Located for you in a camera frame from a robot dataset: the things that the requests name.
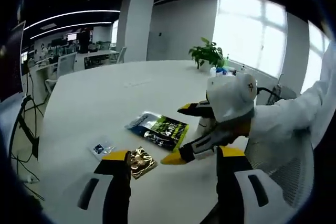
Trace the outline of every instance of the gold package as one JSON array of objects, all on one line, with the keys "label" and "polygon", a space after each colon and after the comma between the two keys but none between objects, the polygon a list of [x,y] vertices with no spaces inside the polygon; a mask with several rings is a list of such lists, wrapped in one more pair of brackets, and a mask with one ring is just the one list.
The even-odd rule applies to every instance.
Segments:
[{"label": "gold package", "polygon": [[131,170],[135,179],[140,178],[157,165],[158,163],[141,146],[131,152]]}]

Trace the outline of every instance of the green plant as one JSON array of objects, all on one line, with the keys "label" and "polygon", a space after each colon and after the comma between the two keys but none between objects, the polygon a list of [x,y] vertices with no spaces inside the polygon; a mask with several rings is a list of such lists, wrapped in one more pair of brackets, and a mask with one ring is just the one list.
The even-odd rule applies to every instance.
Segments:
[{"label": "green plant", "polygon": [[193,47],[189,50],[189,54],[197,63],[197,68],[204,64],[207,60],[210,65],[222,67],[224,65],[223,51],[220,47],[216,47],[216,43],[210,42],[206,38],[201,38],[205,43],[204,47]]}]

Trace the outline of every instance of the floor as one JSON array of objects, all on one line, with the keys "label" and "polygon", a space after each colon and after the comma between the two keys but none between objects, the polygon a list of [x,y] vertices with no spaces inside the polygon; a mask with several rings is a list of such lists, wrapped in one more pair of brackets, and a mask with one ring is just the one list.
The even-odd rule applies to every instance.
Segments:
[{"label": "floor", "polygon": [[[44,114],[46,110],[47,102],[45,104],[40,105],[38,108],[41,110],[41,112]],[[25,112],[25,122],[27,126],[30,128],[33,134],[35,134],[35,110],[30,109]],[[41,113],[36,110],[36,131],[37,131],[37,136],[40,135],[40,130],[42,127],[42,122],[43,122],[43,117]],[[18,124],[15,134],[14,134],[14,139],[13,139],[13,147],[12,147],[12,156],[14,155],[15,157],[18,156],[18,158],[21,161],[26,161],[30,157],[32,152],[31,149],[31,143],[28,140],[27,136],[25,135],[24,131],[21,129],[20,125]],[[39,193],[38,190],[38,180],[32,175],[28,170],[30,170],[32,173],[34,173],[38,178],[39,178],[39,164],[37,159],[32,156],[27,163],[20,163],[17,162],[17,160],[12,158],[12,167],[14,171],[18,174],[18,177],[20,180],[24,182],[24,185],[26,185],[30,190],[36,192],[37,194]],[[31,192],[29,189],[27,189],[27,192],[30,195],[33,195],[35,198],[38,199],[36,195],[34,195],[33,192]]]}]

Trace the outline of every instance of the plant pot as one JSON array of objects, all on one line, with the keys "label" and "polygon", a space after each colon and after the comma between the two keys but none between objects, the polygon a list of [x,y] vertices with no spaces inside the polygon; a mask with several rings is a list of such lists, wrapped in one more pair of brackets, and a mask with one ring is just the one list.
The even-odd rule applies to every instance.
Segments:
[{"label": "plant pot", "polygon": [[203,65],[199,67],[199,70],[204,73],[210,73],[210,68],[212,65],[210,65],[209,61],[205,60]]}]

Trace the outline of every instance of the potted plant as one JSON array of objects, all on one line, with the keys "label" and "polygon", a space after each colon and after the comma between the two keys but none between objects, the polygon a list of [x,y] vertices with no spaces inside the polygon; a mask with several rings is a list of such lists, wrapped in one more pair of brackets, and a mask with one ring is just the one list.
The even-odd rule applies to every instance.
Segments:
[{"label": "potted plant", "polygon": [[205,43],[204,47],[193,47],[189,50],[189,54],[197,63],[197,69],[209,72],[212,66],[222,67],[225,62],[222,49],[206,38],[201,38],[201,40]]}]

